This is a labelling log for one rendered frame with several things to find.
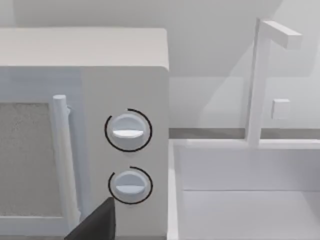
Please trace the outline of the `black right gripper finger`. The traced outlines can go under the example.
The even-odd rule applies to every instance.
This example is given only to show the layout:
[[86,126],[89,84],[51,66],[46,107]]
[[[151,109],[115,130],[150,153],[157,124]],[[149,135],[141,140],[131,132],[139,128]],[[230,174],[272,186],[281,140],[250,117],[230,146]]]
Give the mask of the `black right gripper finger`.
[[108,197],[63,240],[115,240],[115,199]]

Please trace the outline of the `small white microwave knob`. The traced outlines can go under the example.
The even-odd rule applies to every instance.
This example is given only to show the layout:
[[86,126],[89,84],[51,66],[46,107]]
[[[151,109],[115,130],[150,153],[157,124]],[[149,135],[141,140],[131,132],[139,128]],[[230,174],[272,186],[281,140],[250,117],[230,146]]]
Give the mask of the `small white microwave knob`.
[[147,179],[142,173],[128,170],[119,173],[113,180],[113,190],[124,202],[138,202],[144,198],[148,188]]

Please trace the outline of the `large white microwave knob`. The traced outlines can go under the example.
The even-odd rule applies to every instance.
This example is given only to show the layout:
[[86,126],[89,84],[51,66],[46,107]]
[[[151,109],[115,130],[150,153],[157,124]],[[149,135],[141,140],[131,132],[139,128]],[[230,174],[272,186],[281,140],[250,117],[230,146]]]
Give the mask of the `large white microwave knob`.
[[133,114],[123,113],[111,118],[108,136],[119,148],[137,149],[144,144],[147,127],[144,120]]

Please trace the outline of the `microwave oven door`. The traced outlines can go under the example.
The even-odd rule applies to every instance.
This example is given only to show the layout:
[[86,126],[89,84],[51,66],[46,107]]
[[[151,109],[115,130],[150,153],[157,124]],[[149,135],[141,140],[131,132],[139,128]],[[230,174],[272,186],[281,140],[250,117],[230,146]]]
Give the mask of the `microwave oven door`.
[[77,68],[0,69],[0,236],[64,236],[71,231],[53,96],[66,96],[74,157],[72,118],[81,88]]

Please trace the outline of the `pale microwave oven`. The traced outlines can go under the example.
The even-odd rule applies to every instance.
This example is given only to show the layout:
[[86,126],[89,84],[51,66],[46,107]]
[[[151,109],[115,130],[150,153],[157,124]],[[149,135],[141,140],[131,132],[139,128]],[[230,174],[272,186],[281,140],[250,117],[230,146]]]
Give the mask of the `pale microwave oven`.
[[[166,30],[0,27],[0,70],[8,68],[76,68],[80,71],[81,98],[72,117],[79,224],[107,198],[113,197],[115,240],[167,240],[169,53]],[[141,117],[146,125],[144,143],[136,149],[117,147],[108,134],[112,117],[128,113]],[[123,201],[115,194],[113,180],[125,171],[138,172],[147,179],[148,187],[141,200]],[[69,233],[63,236],[0,235],[0,239],[66,237]]]

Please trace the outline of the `white sink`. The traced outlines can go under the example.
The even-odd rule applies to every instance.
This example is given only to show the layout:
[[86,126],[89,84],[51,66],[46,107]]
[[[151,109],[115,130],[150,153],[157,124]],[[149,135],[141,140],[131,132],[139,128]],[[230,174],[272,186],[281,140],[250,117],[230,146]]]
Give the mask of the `white sink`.
[[320,141],[169,141],[179,240],[320,240]]

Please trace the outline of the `tall white tap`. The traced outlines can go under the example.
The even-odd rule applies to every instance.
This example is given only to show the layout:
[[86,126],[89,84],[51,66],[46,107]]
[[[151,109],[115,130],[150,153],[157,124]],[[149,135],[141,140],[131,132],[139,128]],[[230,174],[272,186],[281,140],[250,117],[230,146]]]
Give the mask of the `tall white tap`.
[[298,50],[302,41],[301,33],[283,24],[271,19],[256,19],[245,127],[245,140],[250,148],[257,148],[261,139],[271,42],[286,50]]

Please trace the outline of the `small white square tap knob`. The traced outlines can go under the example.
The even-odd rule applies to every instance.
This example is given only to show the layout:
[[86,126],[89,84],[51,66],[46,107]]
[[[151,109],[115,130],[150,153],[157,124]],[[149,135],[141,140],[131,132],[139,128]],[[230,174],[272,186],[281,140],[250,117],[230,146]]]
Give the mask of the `small white square tap knob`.
[[286,98],[275,98],[272,101],[271,118],[285,120],[290,115],[291,101]]

